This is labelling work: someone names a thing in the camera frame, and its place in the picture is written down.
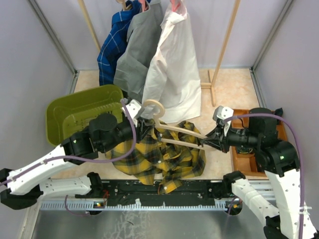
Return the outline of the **light wooden hanger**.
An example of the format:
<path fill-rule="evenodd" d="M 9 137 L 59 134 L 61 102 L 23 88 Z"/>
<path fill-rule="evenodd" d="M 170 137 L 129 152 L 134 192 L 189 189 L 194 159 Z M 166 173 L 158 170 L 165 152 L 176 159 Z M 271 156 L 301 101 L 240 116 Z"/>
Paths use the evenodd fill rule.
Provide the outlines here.
<path fill-rule="evenodd" d="M 143 106 L 144 107 L 148 107 L 148 106 L 157 107 L 158 112 L 153 114 L 153 119 L 155 121 L 155 128 L 171 130 L 171 131 L 179 132 L 179 133 L 184 133 L 184 134 L 187 134 L 187 135 L 190 135 L 190 136 L 194 136 L 195 138 L 199 138 L 199 139 L 205 139 L 206 138 L 205 135 L 193 132 L 191 130 L 187 130 L 187 129 L 176 127 L 176 126 L 170 126 L 170 125 L 167 125 L 167 124 L 162 124 L 160 122 L 160 118 L 162 116 L 164 116 L 165 108 L 160 102 L 158 102 L 156 100 L 149 99 L 149 100 L 146 100 L 143 103 Z M 196 148 L 196 149 L 199 149 L 199 150 L 207 150 L 207 151 L 215 151 L 216 150 L 215 148 L 213 148 L 212 146 L 209 146 L 209 145 L 201 145 L 201 144 L 198 145 L 198 144 L 195 144 L 195 143 L 189 143 L 189 142 L 185 142 L 185 141 L 164 138 L 163 136 L 160 137 L 160 140 L 162 142 L 166 142 L 166 143 L 170 143 L 170 144 L 176 144 L 176 145 L 180 145 L 180 146 L 191 147 L 191 148 Z"/>

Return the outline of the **yellow plaid flannel shirt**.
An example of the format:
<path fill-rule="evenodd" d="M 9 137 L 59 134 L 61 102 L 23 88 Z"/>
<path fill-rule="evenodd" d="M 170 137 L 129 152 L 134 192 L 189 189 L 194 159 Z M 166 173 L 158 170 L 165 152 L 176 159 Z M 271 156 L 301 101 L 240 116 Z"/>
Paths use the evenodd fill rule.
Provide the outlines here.
<path fill-rule="evenodd" d="M 161 142 L 160 136 L 199 143 L 199 139 L 194 136 L 154 128 L 136 144 L 134 151 L 127 158 L 113 163 L 116 169 L 135 176 L 145 185 L 152 185 L 155 176 L 161 174 L 159 195 L 171 193 L 182 185 L 183 179 L 202 175 L 206 166 L 203 150 Z"/>

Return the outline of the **white shirt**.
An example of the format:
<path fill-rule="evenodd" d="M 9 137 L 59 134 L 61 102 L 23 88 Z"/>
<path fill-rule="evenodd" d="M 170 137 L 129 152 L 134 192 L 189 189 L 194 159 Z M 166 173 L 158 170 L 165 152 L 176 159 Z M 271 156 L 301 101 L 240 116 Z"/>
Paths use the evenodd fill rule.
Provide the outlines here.
<path fill-rule="evenodd" d="M 168 5 L 161 29 L 142 101 L 160 102 L 165 108 L 161 118 L 165 123 L 198 117 L 201 114 L 201 80 L 190 15 L 184 1 L 177 12 Z"/>

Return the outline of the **pink plastic hanger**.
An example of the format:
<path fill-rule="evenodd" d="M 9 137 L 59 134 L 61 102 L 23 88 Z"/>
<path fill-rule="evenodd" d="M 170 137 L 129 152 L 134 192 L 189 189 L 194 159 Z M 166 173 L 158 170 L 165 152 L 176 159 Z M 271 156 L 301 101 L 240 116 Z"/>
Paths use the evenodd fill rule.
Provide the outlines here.
<path fill-rule="evenodd" d="M 171 10 L 177 12 L 183 5 L 182 0 L 170 0 Z"/>

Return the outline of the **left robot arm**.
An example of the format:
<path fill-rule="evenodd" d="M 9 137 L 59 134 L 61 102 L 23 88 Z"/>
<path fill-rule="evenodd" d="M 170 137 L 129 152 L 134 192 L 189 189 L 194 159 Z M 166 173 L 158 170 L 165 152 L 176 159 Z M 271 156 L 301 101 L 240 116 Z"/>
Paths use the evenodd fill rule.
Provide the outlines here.
<path fill-rule="evenodd" d="M 118 123 L 114 115 L 101 114 L 35 162 L 18 170 L 2 169 L 0 184 L 6 189 L 0 193 L 0 202 L 21 210 L 46 197 L 97 198 L 104 191 L 98 173 L 90 172 L 73 179 L 52 179 L 51 176 L 84 162 L 97 162 L 99 153 L 106 153 L 122 142 L 140 142 L 154 126 L 154 122 L 144 118 L 135 122 L 123 118 Z"/>

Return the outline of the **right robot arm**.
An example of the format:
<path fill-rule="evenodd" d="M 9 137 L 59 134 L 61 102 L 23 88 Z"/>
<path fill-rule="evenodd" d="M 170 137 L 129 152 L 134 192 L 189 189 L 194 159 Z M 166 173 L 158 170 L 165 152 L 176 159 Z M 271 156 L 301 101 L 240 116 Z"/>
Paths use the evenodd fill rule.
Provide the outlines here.
<path fill-rule="evenodd" d="M 268 239 L 317 239 L 301 189 L 302 172 L 298 150 L 278 138 L 277 124 L 283 118 L 267 108 L 254 108 L 236 116 L 233 109 L 219 106 L 213 115 L 216 127 L 201 141 L 227 153 L 232 146 L 253 151 L 257 164 L 268 177 L 276 205 L 267 201 L 243 173 L 223 177 L 223 193 L 238 197 L 257 217 Z"/>

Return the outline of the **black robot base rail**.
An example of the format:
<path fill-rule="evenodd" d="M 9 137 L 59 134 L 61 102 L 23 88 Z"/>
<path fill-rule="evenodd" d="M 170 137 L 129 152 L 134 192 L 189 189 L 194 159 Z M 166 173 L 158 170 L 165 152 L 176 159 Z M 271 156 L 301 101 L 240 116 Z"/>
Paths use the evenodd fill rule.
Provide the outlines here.
<path fill-rule="evenodd" d="M 161 194 L 160 182 L 144 185 L 138 180 L 104 180 L 97 198 L 46 199 L 42 211 L 228 211 L 235 215 L 242 209 L 240 197 L 227 192 L 220 180 L 184 180 L 169 194 Z"/>

